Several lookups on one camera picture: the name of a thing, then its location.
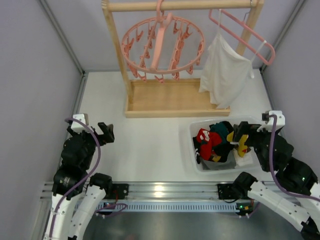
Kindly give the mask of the red sock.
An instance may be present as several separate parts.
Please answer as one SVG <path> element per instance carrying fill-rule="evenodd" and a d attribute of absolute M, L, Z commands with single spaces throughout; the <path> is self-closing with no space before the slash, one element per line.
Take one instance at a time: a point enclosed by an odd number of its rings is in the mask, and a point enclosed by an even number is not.
<path fill-rule="evenodd" d="M 211 132 L 201 128 L 195 139 L 199 144 L 199 156 L 205 161 L 212 161 L 215 155 L 214 148 L 222 143 L 221 136 L 216 132 Z"/>

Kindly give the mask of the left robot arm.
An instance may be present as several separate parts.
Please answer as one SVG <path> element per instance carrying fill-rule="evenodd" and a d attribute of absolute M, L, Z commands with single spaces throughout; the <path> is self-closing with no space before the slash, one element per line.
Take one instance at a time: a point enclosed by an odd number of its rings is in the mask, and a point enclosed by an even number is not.
<path fill-rule="evenodd" d="M 102 133 L 89 128 L 84 119 L 68 118 L 61 165 L 53 177 L 51 208 L 44 232 L 45 240 L 81 240 L 98 203 L 112 192 L 112 177 L 94 173 L 95 153 L 115 141 L 113 124 L 97 125 Z"/>

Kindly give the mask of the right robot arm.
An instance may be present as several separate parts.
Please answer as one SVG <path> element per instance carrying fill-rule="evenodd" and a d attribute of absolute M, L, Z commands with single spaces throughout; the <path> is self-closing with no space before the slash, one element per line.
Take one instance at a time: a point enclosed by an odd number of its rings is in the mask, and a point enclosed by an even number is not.
<path fill-rule="evenodd" d="M 320 238 L 320 181 L 304 162 L 293 157 L 294 147 L 279 135 L 275 125 L 271 129 L 260 124 L 242 121 L 234 125 L 232 142 L 239 143 L 247 136 L 244 145 L 252 147 L 264 172 L 270 173 L 278 189 L 296 198 L 294 204 L 248 172 L 242 172 L 232 183 L 238 198 L 250 198 L 265 205 L 287 220 L 305 240 Z"/>

